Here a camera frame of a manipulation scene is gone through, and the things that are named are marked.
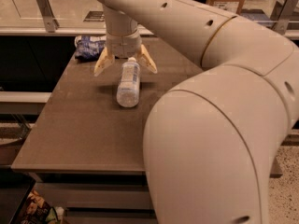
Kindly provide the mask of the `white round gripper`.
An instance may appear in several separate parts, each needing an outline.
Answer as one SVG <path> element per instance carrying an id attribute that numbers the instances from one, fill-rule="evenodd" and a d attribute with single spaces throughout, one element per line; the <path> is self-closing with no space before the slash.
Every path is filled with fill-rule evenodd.
<path id="1" fill-rule="evenodd" d="M 106 48 L 104 48 L 94 67 L 94 75 L 99 76 L 114 62 L 115 57 L 130 58 L 136 55 L 136 60 L 153 74 L 158 72 L 155 62 L 151 59 L 138 31 L 130 35 L 107 34 Z"/>

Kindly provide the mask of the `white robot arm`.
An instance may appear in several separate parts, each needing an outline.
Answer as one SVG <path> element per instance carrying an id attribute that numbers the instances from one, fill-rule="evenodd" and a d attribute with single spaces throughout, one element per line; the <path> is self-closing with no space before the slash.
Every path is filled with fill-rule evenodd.
<path id="1" fill-rule="evenodd" d="M 151 109 L 143 136 L 159 224 L 268 224 L 273 159 L 298 120 L 298 48 L 193 0 L 98 0 L 200 68 Z"/>

